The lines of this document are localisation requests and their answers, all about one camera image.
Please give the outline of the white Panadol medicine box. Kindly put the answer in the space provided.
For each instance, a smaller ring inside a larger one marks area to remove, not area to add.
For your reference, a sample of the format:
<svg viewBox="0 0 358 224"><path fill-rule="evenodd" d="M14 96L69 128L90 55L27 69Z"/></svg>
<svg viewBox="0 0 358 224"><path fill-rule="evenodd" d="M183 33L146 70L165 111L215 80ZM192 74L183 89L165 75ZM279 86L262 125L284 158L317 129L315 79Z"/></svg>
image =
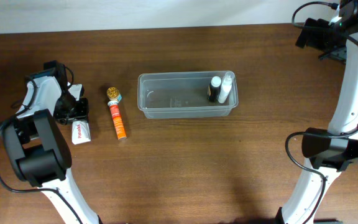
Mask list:
<svg viewBox="0 0 358 224"><path fill-rule="evenodd" d="M75 121L72 123L71 141L74 145L91 141L90 127L87 121Z"/></svg>

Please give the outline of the small gold-lid jar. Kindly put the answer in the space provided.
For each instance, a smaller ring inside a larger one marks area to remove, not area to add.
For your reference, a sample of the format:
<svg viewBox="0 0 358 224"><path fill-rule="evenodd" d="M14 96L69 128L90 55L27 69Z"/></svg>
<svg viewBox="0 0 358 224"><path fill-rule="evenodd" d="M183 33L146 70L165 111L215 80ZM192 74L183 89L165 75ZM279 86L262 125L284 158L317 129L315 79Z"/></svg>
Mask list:
<svg viewBox="0 0 358 224"><path fill-rule="evenodd" d="M119 92L119 90L116 87L110 87L106 91L107 97L110 101L117 101L120 102L122 100L122 96Z"/></svg>

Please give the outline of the white squeeze tube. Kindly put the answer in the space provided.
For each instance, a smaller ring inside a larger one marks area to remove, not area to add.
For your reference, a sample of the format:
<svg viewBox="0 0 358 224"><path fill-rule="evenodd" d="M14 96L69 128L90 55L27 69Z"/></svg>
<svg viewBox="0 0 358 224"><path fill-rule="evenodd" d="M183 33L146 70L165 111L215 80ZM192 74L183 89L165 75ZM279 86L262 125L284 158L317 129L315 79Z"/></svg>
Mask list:
<svg viewBox="0 0 358 224"><path fill-rule="evenodd" d="M220 93L218 96L218 102L220 104L223 104L226 101L231 91L234 78L235 78L235 74L233 72L226 72L225 75L223 76Z"/></svg>

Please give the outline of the black bottle with white cap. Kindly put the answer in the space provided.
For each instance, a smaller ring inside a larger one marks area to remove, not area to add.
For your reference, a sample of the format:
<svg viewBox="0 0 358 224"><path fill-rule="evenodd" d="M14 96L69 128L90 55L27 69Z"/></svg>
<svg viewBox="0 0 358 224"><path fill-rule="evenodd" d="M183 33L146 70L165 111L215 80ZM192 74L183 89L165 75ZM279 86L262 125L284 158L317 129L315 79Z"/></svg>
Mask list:
<svg viewBox="0 0 358 224"><path fill-rule="evenodd" d="M208 101L213 103L217 100L220 93L221 78L214 76L208 86Z"/></svg>

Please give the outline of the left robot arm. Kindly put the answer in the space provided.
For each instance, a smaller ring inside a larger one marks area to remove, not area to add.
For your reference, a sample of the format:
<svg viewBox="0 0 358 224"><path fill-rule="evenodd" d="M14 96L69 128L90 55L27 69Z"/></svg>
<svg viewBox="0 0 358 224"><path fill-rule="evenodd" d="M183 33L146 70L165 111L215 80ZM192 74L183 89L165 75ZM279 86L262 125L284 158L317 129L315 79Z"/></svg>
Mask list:
<svg viewBox="0 0 358 224"><path fill-rule="evenodd" d="M82 196L71 171L72 157L58 125L70 124L74 137L90 141L88 100L72 71L56 60L25 78L27 92L18 112L0 124L12 169L31 189L42 192L65 223L101 223Z"/></svg>

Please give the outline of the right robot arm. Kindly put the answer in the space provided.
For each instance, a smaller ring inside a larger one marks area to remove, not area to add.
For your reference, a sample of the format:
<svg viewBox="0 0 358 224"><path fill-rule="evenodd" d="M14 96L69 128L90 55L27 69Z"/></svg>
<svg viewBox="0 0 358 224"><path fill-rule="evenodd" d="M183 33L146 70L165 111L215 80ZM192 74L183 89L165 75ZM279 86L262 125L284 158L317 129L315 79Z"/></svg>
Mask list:
<svg viewBox="0 0 358 224"><path fill-rule="evenodd" d="M335 11L330 21L309 18L301 29L296 46L322 52L345 67L339 101L327 129L308 128L292 133L285 140L301 136L304 163L290 199L278 209L275 223L313 223L314 216L331 184L349 165L358 163L358 0L326 3Z"/></svg>

